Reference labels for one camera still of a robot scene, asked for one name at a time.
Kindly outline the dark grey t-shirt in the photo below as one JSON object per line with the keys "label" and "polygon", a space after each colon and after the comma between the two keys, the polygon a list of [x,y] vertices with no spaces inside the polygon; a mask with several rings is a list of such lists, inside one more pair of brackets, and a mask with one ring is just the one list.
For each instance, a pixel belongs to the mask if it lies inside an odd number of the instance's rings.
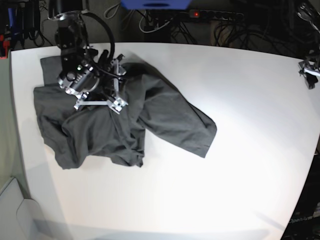
{"label": "dark grey t-shirt", "polygon": [[128,105],[120,113],[107,106],[75,110],[76,98],[66,94],[56,79],[62,69],[60,58],[42,58],[40,64],[44,85],[33,90],[37,124],[62,169],[77,169],[88,156],[141,167],[146,131],[202,158],[216,136],[215,122],[149,64],[124,64]]}

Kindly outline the blue box at top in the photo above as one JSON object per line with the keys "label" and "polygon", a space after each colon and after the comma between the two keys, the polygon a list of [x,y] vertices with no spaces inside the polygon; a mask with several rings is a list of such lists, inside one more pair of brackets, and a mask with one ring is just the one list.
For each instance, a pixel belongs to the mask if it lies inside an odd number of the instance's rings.
{"label": "blue box at top", "polygon": [[185,10],[191,0],[121,0],[128,10]]}

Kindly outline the red clamp at table corner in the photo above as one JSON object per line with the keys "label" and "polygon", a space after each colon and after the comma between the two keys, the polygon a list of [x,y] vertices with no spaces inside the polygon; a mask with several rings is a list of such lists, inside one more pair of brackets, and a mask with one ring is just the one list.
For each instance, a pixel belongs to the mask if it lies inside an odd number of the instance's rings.
{"label": "red clamp at table corner", "polygon": [[0,58],[7,59],[11,48],[10,38],[0,35]]}

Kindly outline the black power strip red light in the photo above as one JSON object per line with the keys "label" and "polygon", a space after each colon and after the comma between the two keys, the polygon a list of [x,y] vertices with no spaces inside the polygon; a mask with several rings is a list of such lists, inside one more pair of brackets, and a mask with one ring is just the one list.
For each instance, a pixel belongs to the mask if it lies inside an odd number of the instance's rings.
{"label": "black power strip red light", "polygon": [[245,18],[245,15],[243,13],[229,11],[191,9],[188,11],[188,13],[190,18],[210,21],[241,21]]}

